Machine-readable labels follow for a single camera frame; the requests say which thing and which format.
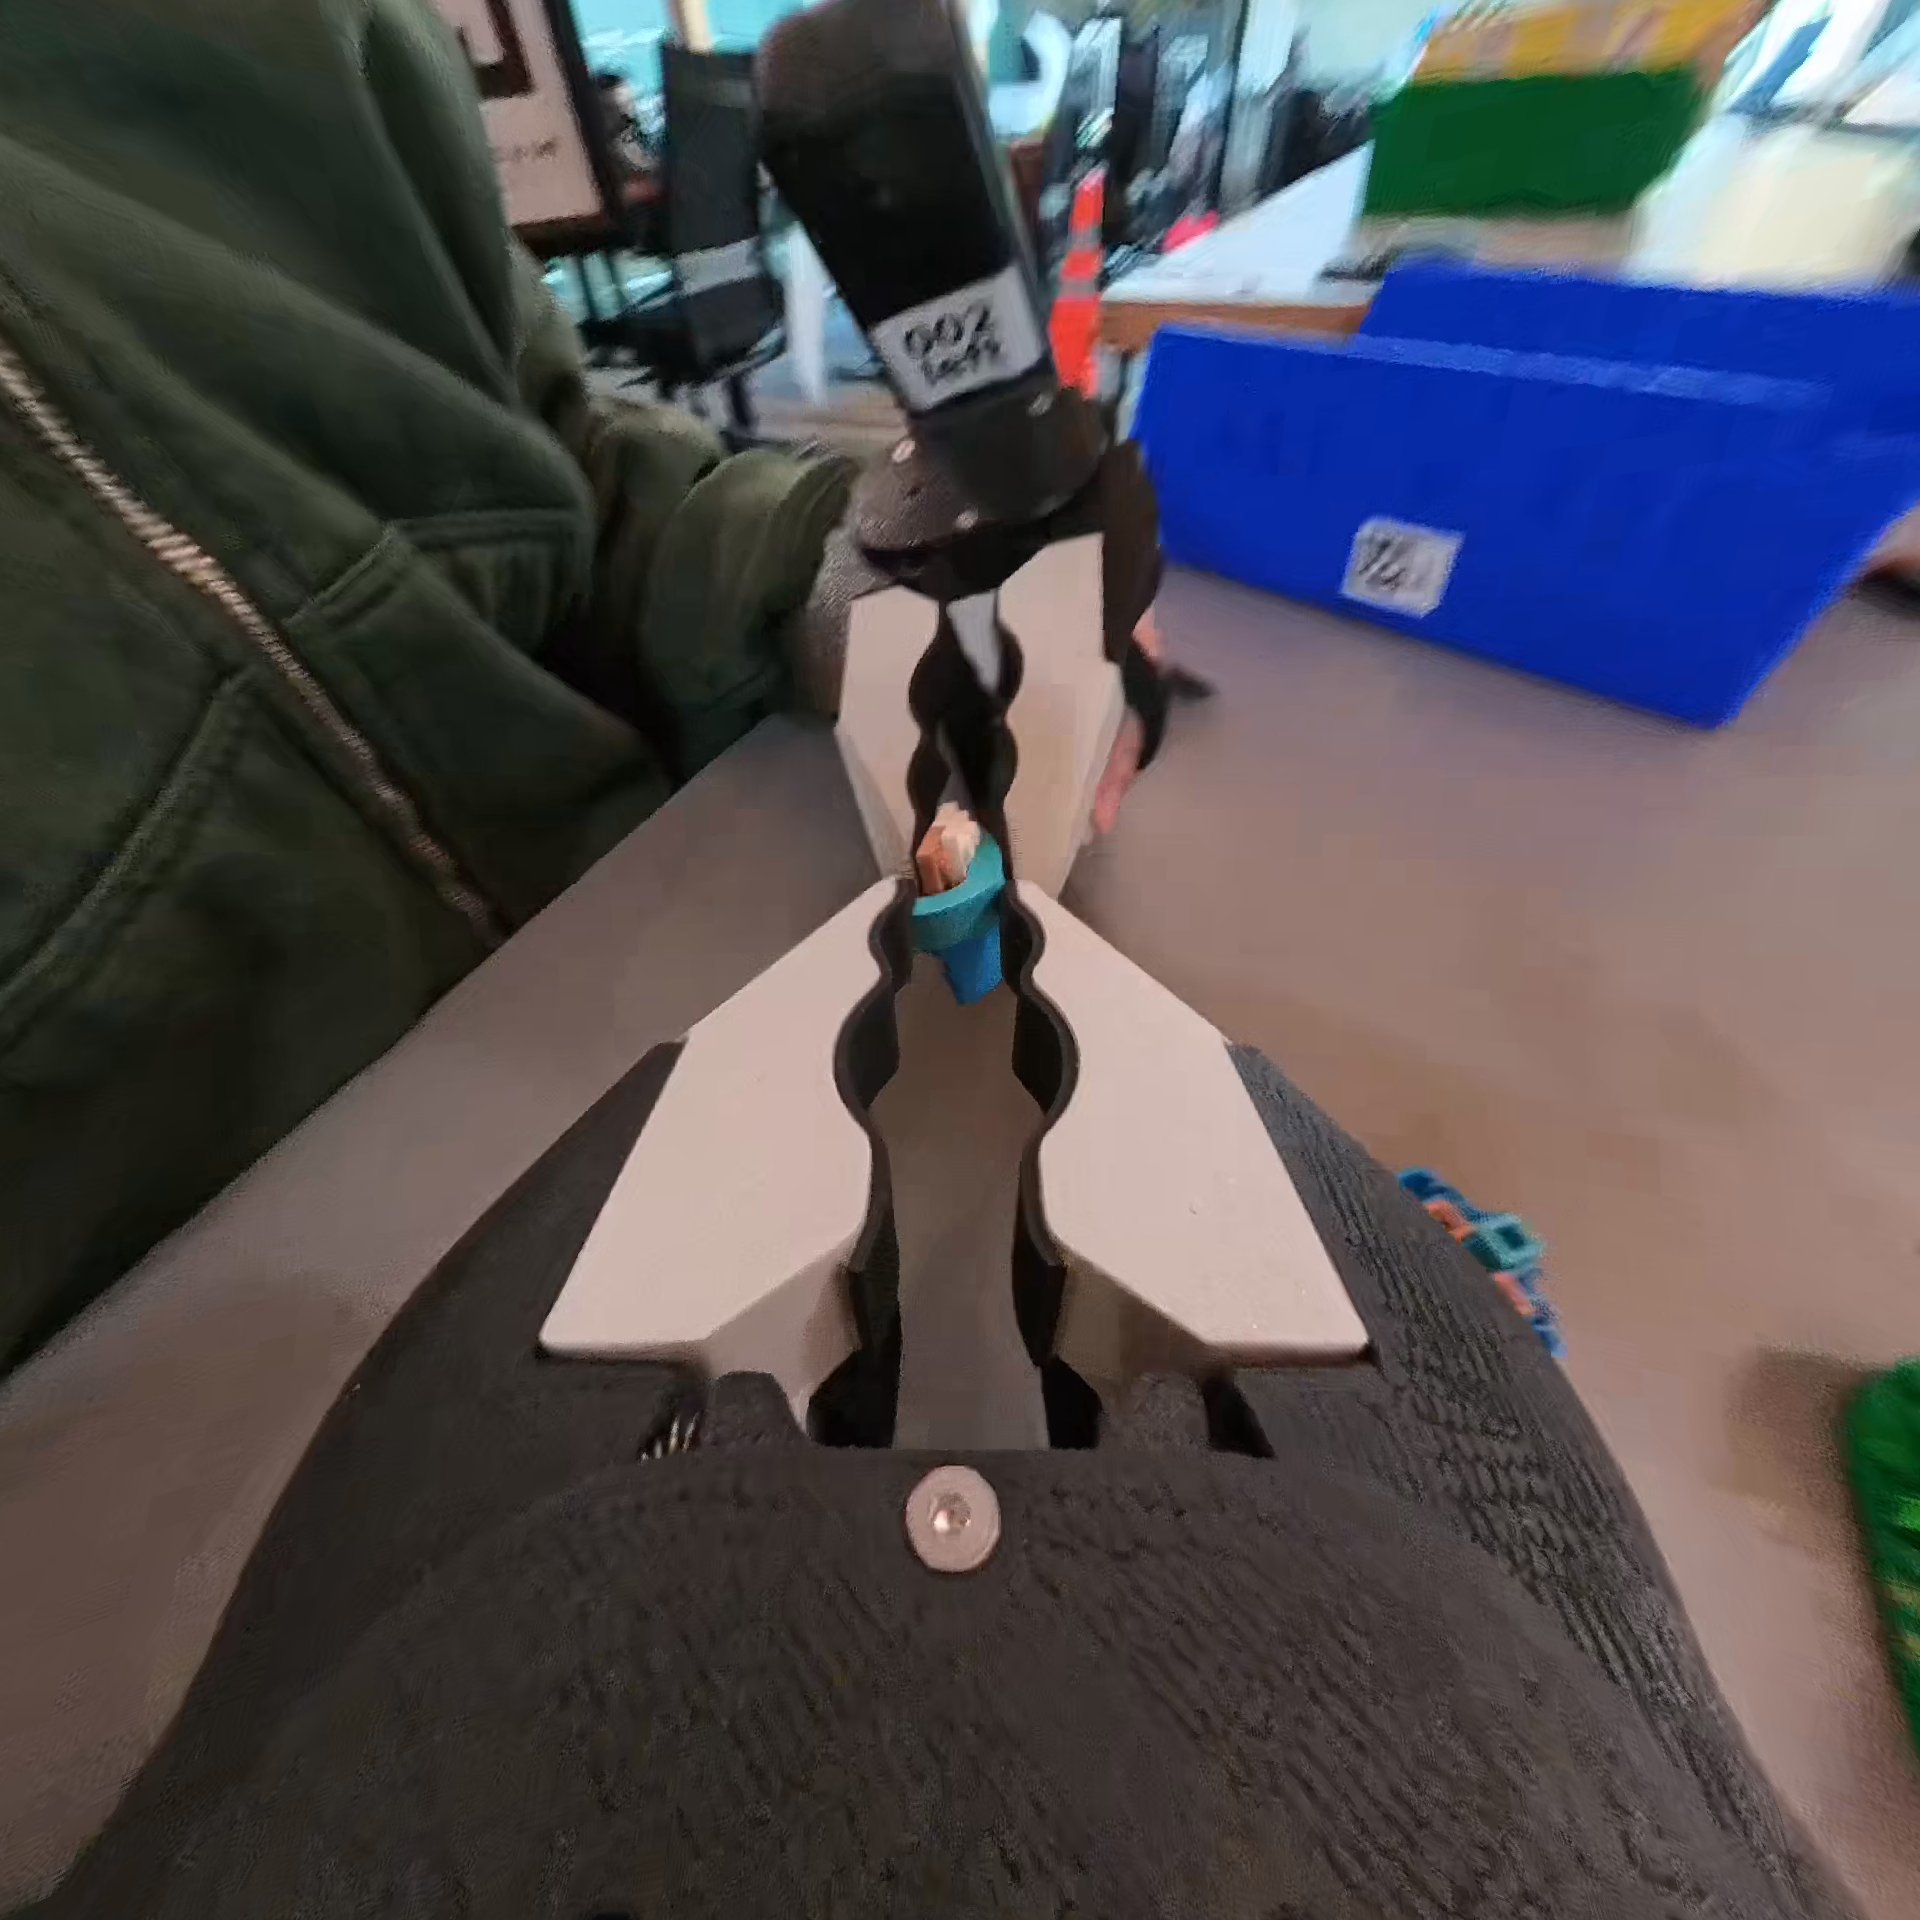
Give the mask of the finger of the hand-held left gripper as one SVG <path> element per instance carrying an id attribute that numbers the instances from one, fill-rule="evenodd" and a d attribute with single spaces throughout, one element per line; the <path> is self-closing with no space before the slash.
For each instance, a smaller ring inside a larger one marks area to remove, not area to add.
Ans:
<path id="1" fill-rule="evenodd" d="M 1095 819 L 1120 731 L 1120 669 L 1107 658 L 1099 535 L 1045 546 L 997 591 L 1020 685 L 1004 723 L 1015 746 L 1000 819 L 1013 878 L 1059 899 Z"/>
<path id="2" fill-rule="evenodd" d="M 936 635 L 936 620 L 935 604 L 905 587 L 865 595 L 847 615 L 832 738 L 880 873 L 905 873 L 918 843 L 907 769 L 921 727 L 907 689 Z"/>

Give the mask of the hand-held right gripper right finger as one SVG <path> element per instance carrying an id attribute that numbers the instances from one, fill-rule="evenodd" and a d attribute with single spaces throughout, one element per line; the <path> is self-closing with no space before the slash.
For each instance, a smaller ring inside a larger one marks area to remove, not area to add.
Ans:
<path id="1" fill-rule="evenodd" d="M 1225 1036 L 1041 890 L 1005 922 L 1040 1106 L 1015 1307 L 1070 1369 L 1345 1365 L 1368 1335 Z"/>

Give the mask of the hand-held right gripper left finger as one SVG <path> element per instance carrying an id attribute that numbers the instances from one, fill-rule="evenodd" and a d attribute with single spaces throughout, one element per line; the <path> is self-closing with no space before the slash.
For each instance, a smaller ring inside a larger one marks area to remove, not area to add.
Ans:
<path id="1" fill-rule="evenodd" d="M 905 886 L 878 879 L 697 1022 L 541 1331 L 555 1359 L 755 1374 L 813 1402 L 897 1362 L 872 1102 L 900 1066 Z"/>

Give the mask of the blue lego piece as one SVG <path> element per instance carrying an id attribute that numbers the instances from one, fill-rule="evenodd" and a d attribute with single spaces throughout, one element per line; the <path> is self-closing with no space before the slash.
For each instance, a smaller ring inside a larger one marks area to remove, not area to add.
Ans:
<path id="1" fill-rule="evenodd" d="M 1004 890 L 1000 846 L 983 833 L 967 875 L 936 895 L 915 900 L 915 949 L 939 962 L 958 1006 L 975 1006 L 1000 985 Z"/>

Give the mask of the multicoloured lego assembly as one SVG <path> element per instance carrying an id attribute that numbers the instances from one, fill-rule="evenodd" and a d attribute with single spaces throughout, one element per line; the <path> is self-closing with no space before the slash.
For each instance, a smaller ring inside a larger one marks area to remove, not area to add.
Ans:
<path id="1" fill-rule="evenodd" d="M 1567 1343 L 1544 1292 L 1544 1243 L 1516 1213 L 1476 1206 L 1428 1169 L 1403 1169 L 1398 1187 L 1492 1278 L 1555 1359 Z"/>

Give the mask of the green lego baseplate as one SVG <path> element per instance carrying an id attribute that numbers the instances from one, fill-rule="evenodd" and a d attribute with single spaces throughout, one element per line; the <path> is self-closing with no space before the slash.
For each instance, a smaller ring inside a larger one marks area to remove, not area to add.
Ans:
<path id="1" fill-rule="evenodd" d="M 1852 1490 L 1888 1676 L 1917 1743 L 1917 1358 L 1871 1374 L 1845 1402 L 1839 1466 Z"/>

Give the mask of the person's left hand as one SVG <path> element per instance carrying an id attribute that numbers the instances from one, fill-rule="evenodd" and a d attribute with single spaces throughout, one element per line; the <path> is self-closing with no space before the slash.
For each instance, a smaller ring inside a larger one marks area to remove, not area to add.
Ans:
<path id="1" fill-rule="evenodd" d="M 1118 823 L 1121 799 L 1160 751 L 1172 707 L 1207 701 L 1216 689 L 1207 677 L 1167 658 L 1159 618 L 1145 611 L 1120 662 L 1120 692 L 1118 729 L 1089 806 L 1093 834 L 1107 834 Z"/>

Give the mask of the orange traffic cone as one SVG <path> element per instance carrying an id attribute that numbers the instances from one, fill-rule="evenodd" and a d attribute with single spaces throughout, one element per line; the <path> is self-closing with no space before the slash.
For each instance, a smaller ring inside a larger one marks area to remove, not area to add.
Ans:
<path id="1" fill-rule="evenodd" d="M 1099 385 L 1099 276 L 1109 169 L 1093 163 L 1075 183 L 1067 246 L 1046 313 L 1046 348 L 1063 388 L 1093 399 Z"/>

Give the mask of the black office chair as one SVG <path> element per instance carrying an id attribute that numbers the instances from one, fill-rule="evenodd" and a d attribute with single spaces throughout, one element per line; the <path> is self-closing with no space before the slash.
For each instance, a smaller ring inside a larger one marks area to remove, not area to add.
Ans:
<path id="1" fill-rule="evenodd" d="M 668 285 L 584 321 L 596 369 L 624 369 L 628 385 L 662 399 L 723 394 L 726 436 L 759 438 L 752 375 L 784 351 L 784 287 L 760 226 L 759 110 L 752 57 L 660 52 L 660 197 L 647 255 Z"/>

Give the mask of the framed sign board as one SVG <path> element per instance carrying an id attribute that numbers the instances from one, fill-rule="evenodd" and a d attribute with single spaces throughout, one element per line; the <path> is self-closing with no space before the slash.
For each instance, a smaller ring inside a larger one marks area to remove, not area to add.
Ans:
<path id="1" fill-rule="evenodd" d="M 619 237 L 601 98 L 572 3 L 436 3 L 481 100 L 500 199 L 539 259 L 584 255 Z"/>

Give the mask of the green box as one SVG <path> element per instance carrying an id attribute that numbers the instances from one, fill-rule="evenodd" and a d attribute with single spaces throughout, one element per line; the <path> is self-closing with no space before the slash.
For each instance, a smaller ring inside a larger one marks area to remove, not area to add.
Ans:
<path id="1" fill-rule="evenodd" d="M 1669 172 L 1707 98 L 1689 66 L 1413 81 L 1371 110 L 1359 212 L 1617 215 Z"/>

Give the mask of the green zip jacket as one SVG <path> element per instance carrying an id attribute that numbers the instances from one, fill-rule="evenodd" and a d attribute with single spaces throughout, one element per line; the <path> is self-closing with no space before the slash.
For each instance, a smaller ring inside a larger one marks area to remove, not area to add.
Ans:
<path id="1" fill-rule="evenodd" d="M 676 787 L 430 4 L 4 4 L 3 116 L 9 1374 Z"/>

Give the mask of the large blue plastic bin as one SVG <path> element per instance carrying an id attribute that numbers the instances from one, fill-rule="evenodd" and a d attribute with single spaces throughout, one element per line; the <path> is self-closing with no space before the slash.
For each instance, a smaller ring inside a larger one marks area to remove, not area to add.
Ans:
<path id="1" fill-rule="evenodd" d="M 1845 427 L 1917 430 L 1915 293 L 1716 290 L 1422 259 L 1381 282 L 1358 332 L 1797 379 L 1829 388 Z"/>

